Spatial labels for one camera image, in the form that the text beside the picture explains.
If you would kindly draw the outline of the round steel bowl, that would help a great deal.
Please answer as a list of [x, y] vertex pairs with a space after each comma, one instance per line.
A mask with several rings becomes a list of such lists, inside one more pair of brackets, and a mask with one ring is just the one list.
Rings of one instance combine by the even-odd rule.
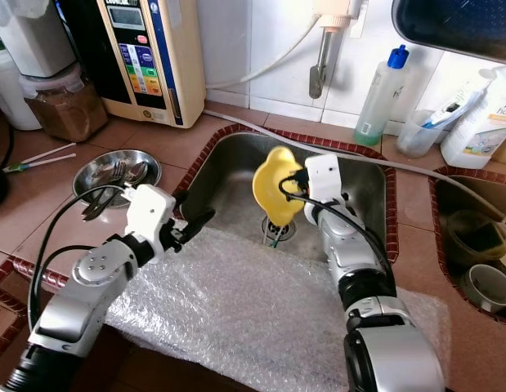
[[110, 175], [112, 168], [118, 162], [125, 162], [130, 168], [137, 165], [138, 162], [147, 162], [148, 168], [145, 178], [141, 180], [142, 184], [158, 185], [162, 178], [162, 168], [155, 157], [138, 149], [119, 149], [114, 152], [101, 154], [92, 161], [89, 161], [80, 172], [74, 176], [73, 193], [80, 195], [85, 193], [88, 188], [103, 185], [112, 180]]

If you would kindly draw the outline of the white cup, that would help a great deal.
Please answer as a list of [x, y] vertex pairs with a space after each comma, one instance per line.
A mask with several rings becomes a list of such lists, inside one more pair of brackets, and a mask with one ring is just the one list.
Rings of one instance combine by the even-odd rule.
[[494, 266], [473, 265], [459, 276], [458, 285], [478, 309], [491, 314], [506, 309], [506, 274]]

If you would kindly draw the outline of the beige water ionizer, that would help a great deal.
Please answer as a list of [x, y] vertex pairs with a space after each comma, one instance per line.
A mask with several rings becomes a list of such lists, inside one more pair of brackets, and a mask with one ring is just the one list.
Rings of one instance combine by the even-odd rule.
[[84, 73], [111, 115], [190, 128], [204, 111], [195, 0], [57, 0]]

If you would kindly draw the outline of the steel fork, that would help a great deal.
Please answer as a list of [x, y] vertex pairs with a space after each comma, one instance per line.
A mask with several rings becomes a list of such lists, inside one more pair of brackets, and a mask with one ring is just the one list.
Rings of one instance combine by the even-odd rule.
[[[117, 164], [114, 165], [114, 169], [112, 169], [110, 179], [108, 180], [108, 185], [118, 185], [119, 181], [124, 179], [125, 173], [127, 172], [128, 164], [124, 160], [117, 161]], [[101, 206], [105, 206], [110, 204], [111, 194], [115, 191], [114, 188], [106, 188], [102, 191], [99, 197], [99, 204]]]

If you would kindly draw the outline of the clear jar brown powder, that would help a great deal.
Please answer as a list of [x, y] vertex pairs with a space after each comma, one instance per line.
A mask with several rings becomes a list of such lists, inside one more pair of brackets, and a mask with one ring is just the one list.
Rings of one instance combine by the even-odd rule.
[[95, 86], [76, 62], [50, 78], [20, 76], [25, 102], [50, 136], [84, 142], [108, 121]]

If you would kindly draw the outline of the thin white stick green tip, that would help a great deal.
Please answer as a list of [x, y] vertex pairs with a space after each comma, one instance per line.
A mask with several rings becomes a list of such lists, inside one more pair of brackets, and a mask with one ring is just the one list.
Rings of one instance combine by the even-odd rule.
[[40, 165], [43, 165], [43, 164], [48, 164], [51, 162], [58, 162], [61, 160], [74, 158], [76, 156], [77, 156], [77, 154], [65, 154], [65, 156], [55, 157], [55, 158], [51, 158], [51, 159], [43, 159], [43, 160], [37, 161], [37, 162], [21, 163], [21, 164], [14, 165], [14, 167], [8, 167], [6, 169], [3, 169], [3, 171], [6, 173], [24, 172], [24, 171], [28, 171], [28, 169], [30, 169], [31, 167], [40, 167]]

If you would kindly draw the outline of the clear plastic cup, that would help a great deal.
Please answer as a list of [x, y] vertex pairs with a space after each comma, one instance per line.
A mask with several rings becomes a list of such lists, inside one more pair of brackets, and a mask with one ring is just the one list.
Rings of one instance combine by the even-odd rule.
[[423, 157], [444, 133], [444, 127], [425, 128], [432, 116], [430, 109], [417, 109], [410, 113], [401, 127], [396, 147], [406, 157]]

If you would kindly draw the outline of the steel spoon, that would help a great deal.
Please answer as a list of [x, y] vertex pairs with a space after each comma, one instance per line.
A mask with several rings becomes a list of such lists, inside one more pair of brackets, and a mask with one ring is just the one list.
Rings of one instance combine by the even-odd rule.
[[147, 162], [137, 162], [123, 176], [123, 185], [129, 188], [136, 188], [147, 175], [147, 171]]

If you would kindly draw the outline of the white detergent bottle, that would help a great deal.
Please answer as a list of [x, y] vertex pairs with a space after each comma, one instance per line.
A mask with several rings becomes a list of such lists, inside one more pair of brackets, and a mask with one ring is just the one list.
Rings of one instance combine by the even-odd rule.
[[482, 169], [506, 140], [506, 66], [484, 96], [452, 127], [441, 143], [441, 153], [450, 167]]

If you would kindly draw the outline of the stainless steel sink basin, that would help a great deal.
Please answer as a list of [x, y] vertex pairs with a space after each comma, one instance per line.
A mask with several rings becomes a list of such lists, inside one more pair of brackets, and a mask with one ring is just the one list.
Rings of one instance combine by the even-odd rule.
[[[178, 189], [186, 190], [179, 212], [186, 220], [213, 209], [209, 228], [270, 246], [280, 238], [278, 250], [307, 259], [324, 261], [316, 225], [298, 213], [282, 230], [269, 224], [263, 209], [255, 202], [250, 181], [266, 156], [281, 142], [244, 127], [229, 126], [217, 131], [203, 153], [186, 173]], [[369, 162], [339, 159], [342, 190], [347, 206], [386, 246], [390, 261], [396, 261], [397, 198], [396, 171]]]
[[[464, 292], [459, 288], [458, 279], [472, 266], [463, 268], [461, 265], [451, 264], [446, 258], [446, 247], [444, 247], [443, 239], [443, 221], [452, 212], [459, 212], [459, 210], [472, 210], [473, 212], [485, 214], [498, 224], [500, 231], [503, 232], [504, 238], [506, 238], [506, 175], [484, 171], [484, 169], [454, 167], [443, 167], [438, 172], [447, 176], [447, 179], [457, 181], [454, 185], [447, 182], [447, 180], [432, 180], [432, 206], [433, 213], [435, 213], [433, 223], [436, 226], [441, 269], [450, 282], [454, 284], [454, 287], [457, 287], [457, 291], [462, 298], [474, 309], [495, 320], [506, 323], [506, 309], [491, 314], [488, 311], [478, 309], [464, 295]], [[494, 266], [506, 275], [506, 266], [502, 264], [502, 258], [498, 261], [488, 262], [486, 265]]]

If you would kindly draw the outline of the dark green bowl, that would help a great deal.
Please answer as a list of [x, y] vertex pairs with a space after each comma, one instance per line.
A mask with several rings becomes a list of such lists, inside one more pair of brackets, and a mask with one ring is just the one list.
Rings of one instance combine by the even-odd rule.
[[498, 261], [506, 255], [503, 232], [494, 220], [480, 212], [452, 212], [443, 221], [443, 239], [447, 260], [463, 268]]

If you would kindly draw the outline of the grey wall tap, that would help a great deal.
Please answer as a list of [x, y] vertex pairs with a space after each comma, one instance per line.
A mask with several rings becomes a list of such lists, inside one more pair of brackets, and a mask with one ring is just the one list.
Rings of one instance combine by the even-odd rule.
[[317, 63], [310, 68], [308, 95], [319, 100], [331, 68], [332, 52], [342, 32], [360, 14], [362, 0], [312, 0], [312, 14], [323, 29]]

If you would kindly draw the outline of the green soap bottle blue cap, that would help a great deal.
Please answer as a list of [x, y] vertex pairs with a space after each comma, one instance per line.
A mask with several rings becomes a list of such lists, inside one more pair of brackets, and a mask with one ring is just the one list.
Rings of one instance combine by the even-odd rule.
[[402, 44], [391, 49], [388, 58], [378, 64], [353, 132], [358, 145], [379, 145], [394, 105], [405, 89], [405, 64], [409, 55], [406, 45]]

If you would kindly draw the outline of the black frying pan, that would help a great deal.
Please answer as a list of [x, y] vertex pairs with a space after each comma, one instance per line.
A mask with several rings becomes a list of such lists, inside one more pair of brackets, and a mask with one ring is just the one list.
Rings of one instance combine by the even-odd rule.
[[403, 40], [506, 65], [506, 0], [393, 0], [391, 14]]

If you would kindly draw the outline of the yellow plastic cup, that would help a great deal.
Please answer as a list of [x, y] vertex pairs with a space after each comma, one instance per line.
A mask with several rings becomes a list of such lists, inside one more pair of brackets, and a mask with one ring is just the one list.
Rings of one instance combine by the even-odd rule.
[[293, 221], [305, 203], [287, 202], [281, 193], [281, 180], [289, 173], [303, 169], [289, 147], [276, 146], [255, 171], [252, 179], [253, 196], [272, 224], [282, 227]]

